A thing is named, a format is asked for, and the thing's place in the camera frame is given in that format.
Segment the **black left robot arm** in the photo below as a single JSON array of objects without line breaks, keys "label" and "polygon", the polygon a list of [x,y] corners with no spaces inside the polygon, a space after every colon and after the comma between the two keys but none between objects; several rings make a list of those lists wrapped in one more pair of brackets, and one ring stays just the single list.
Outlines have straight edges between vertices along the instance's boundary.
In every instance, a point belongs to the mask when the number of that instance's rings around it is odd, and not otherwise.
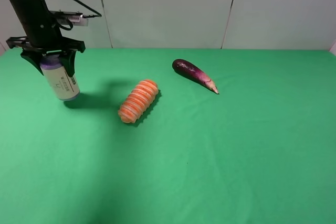
[{"label": "black left robot arm", "polygon": [[9,0],[24,31],[24,37],[7,39],[10,49],[21,47],[23,59],[42,72],[40,64],[56,52],[68,76],[75,74],[76,52],[85,51],[85,43],[61,34],[57,17],[49,11],[45,0]]}]

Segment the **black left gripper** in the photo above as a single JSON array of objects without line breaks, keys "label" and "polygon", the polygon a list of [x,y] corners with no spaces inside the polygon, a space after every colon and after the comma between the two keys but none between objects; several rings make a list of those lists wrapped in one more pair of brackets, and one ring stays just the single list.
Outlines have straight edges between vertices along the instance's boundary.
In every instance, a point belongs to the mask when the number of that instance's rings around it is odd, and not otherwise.
[{"label": "black left gripper", "polygon": [[19,21],[26,35],[8,38],[6,43],[9,48],[21,47],[26,49],[22,51],[20,56],[42,75],[44,74],[40,62],[43,54],[40,52],[67,50],[62,51],[58,58],[67,75],[73,77],[75,74],[76,51],[84,52],[86,49],[85,43],[64,37],[60,31],[62,25],[49,11],[41,15],[20,15]]}]

